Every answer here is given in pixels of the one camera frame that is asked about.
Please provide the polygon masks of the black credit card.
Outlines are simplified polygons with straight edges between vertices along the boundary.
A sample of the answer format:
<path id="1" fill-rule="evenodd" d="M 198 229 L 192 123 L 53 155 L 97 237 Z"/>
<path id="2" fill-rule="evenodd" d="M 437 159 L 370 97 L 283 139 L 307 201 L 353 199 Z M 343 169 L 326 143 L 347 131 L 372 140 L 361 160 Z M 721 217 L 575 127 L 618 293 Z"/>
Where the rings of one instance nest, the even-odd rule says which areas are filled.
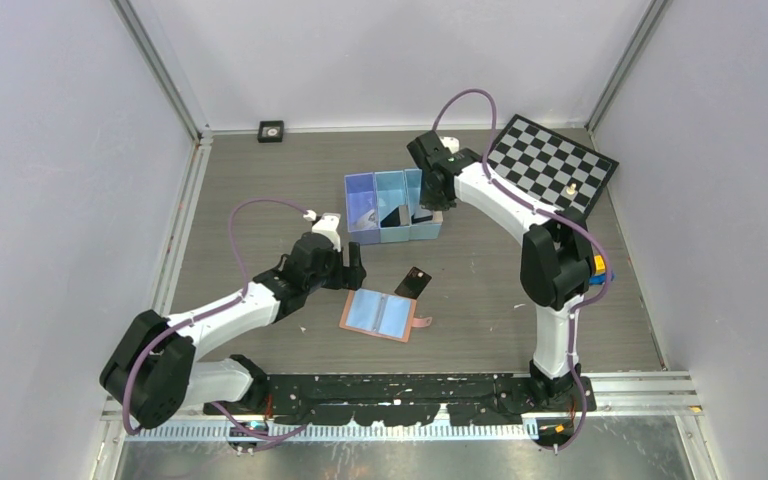
<path id="1" fill-rule="evenodd" d="M 417 267 L 412 267 L 396 287 L 394 294 L 400 297 L 417 300 L 431 280 L 431 275 Z"/>

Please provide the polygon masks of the brown leather card holder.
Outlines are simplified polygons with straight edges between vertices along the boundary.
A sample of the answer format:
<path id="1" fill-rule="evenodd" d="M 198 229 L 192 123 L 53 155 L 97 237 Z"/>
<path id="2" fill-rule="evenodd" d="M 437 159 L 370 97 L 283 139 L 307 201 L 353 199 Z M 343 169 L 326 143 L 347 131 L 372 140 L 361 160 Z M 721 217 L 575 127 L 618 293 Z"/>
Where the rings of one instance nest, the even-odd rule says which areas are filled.
<path id="1" fill-rule="evenodd" d="M 417 301 L 368 289 L 350 291 L 339 327 L 376 338 L 407 343 L 415 329 L 432 325 L 416 313 Z"/>

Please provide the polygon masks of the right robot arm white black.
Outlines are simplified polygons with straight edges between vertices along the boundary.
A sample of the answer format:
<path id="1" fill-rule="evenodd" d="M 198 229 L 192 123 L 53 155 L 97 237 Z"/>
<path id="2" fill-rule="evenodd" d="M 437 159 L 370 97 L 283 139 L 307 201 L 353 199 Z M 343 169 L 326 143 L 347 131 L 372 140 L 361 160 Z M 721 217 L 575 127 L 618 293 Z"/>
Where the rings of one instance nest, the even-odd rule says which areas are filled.
<path id="1" fill-rule="evenodd" d="M 556 410 L 581 387 L 577 352 L 580 310 L 596 272 L 594 238 L 581 212 L 557 212 L 529 197 L 493 171 L 476 152 L 452 151 L 434 131 L 407 151 L 422 172 L 420 204 L 445 211 L 469 204 L 518 240 L 520 283 L 536 306 L 537 343 L 529 364 L 534 403 Z"/>

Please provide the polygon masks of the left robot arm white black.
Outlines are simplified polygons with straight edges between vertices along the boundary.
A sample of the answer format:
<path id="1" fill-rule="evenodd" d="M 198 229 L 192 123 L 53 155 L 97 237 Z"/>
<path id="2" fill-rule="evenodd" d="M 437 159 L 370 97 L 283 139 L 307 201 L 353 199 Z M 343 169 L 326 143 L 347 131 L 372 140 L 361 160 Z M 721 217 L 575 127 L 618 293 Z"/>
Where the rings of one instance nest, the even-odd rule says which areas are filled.
<path id="1" fill-rule="evenodd" d="M 251 330 L 301 309 L 321 288 L 357 290 L 366 278 L 361 246 L 336 246 L 320 233 L 303 234 L 279 263 L 245 290 L 198 309 L 163 317 L 149 309 L 132 320 L 99 375 L 133 431 L 161 426 L 180 409 L 208 403 L 253 414 L 269 397 L 267 374 L 242 354 L 206 355 Z"/>

